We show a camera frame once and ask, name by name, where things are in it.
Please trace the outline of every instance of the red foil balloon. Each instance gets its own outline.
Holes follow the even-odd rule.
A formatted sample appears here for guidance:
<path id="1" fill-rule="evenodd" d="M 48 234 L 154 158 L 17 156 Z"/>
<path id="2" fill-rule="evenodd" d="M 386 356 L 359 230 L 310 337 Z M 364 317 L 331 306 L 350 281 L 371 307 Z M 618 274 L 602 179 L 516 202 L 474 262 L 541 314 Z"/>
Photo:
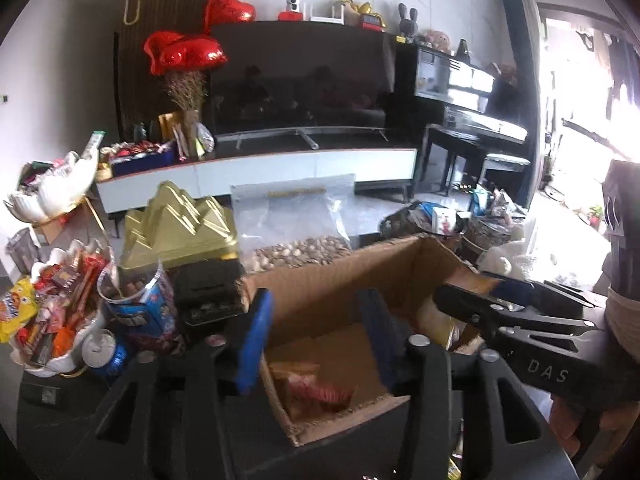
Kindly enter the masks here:
<path id="1" fill-rule="evenodd" d="M 152 75 L 162 75 L 164 69 L 160 64 L 160 54 L 162 50 L 174 41 L 181 40 L 184 34 L 179 32 L 173 32 L 171 30 L 158 30 L 151 36 L 146 38 L 144 50 L 151 58 L 151 73 Z"/>
<path id="2" fill-rule="evenodd" d="M 204 70 L 222 66 L 227 61 L 220 44 L 209 36 L 185 36 L 164 47 L 160 54 L 163 71 Z"/>
<path id="3" fill-rule="evenodd" d="M 209 0 L 204 12 L 204 33 L 209 34 L 212 25 L 254 20 L 255 7 L 252 4 L 240 0 Z"/>

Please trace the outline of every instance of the rabbit figurine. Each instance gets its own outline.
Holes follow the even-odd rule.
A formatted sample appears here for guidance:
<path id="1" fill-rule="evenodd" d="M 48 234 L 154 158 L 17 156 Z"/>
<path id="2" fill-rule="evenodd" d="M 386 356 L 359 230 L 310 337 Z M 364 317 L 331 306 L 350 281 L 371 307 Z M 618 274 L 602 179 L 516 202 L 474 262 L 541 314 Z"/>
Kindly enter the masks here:
<path id="1" fill-rule="evenodd" d="M 409 11 L 408 20 L 406 18 L 406 5 L 398 5 L 398 14 L 400 14 L 400 35 L 404 38 L 412 38 L 418 32 L 418 10 L 414 7 Z"/>

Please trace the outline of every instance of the open cardboard box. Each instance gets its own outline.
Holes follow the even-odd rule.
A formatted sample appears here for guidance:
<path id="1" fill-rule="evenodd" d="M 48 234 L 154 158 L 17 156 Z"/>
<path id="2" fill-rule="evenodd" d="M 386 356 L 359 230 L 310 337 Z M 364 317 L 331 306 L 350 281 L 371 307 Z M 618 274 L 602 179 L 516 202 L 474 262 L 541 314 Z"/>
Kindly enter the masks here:
<path id="1" fill-rule="evenodd" d="M 445 282 L 480 293 L 495 285 L 495 280 L 480 276 L 425 235 L 380 242 L 327 266 L 274 269 L 241 280 L 245 306 L 260 287 L 274 296 L 273 325 L 260 375 L 273 412 L 295 446 L 348 430 L 408 400 L 389 395 L 378 379 L 356 293 L 376 288 L 391 313 L 417 329 L 417 310 Z M 268 365 L 276 361 L 320 365 L 319 381 L 354 390 L 350 406 L 315 420 L 293 422 Z"/>

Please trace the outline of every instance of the television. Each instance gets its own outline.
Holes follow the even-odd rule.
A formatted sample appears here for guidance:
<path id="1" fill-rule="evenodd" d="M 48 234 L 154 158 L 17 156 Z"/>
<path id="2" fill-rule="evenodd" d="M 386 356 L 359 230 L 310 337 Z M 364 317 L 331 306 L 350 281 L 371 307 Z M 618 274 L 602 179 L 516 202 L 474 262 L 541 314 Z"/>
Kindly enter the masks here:
<path id="1" fill-rule="evenodd" d="M 320 22 L 213 27 L 228 63 L 210 73 L 214 134 L 275 128 L 383 128 L 392 92 L 391 34 Z"/>

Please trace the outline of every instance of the yellow wrapper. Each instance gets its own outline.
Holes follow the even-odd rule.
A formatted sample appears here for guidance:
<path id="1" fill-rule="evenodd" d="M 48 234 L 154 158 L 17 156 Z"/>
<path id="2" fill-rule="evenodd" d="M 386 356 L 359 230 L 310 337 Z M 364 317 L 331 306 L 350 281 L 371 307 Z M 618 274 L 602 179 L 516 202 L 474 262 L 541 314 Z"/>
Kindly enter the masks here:
<path id="1" fill-rule="evenodd" d="M 6 343 L 38 312 L 36 291 L 28 278 L 22 278 L 0 298 L 0 343 Z"/>

